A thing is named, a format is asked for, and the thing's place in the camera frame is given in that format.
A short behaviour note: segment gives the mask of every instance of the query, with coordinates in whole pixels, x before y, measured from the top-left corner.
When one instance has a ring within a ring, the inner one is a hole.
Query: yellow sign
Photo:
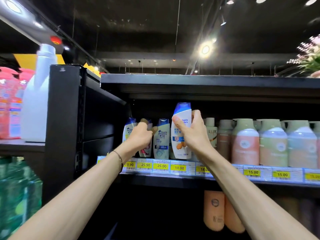
[[[169,170],[169,164],[168,163],[154,163],[153,169]]]
[[[187,166],[186,165],[171,165],[170,170],[172,171],[184,171],[186,172]]]
[[[285,179],[291,178],[291,174],[288,171],[273,171],[272,176],[274,178],[285,178]]]
[[[320,181],[320,173],[306,173],[305,178],[307,180],[319,180]]]
[[[195,171],[198,173],[210,173],[205,166],[196,166]]]
[[[136,162],[135,161],[128,161],[123,166],[126,168],[136,168]]]
[[[261,171],[258,169],[244,169],[243,174],[246,176],[261,176]]]
[[[137,168],[141,169],[151,169],[152,168],[152,162],[138,162]]]

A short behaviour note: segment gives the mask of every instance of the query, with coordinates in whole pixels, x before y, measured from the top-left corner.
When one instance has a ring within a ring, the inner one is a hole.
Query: ceiling
[[[320,33],[320,0],[29,1],[106,68],[270,69]],[[198,59],[201,40],[212,38],[213,55]]]

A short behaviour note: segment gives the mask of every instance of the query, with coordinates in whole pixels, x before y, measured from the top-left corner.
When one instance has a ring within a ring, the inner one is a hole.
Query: barcode
[[[152,170],[152,168],[138,168],[140,170]]]
[[[210,175],[211,173],[209,173],[209,172],[198,172],[199,174],[201,174],[201,175]]]
[[[177,170],[173,170],[173,173],[186,173],[186,171],[177,171]]]

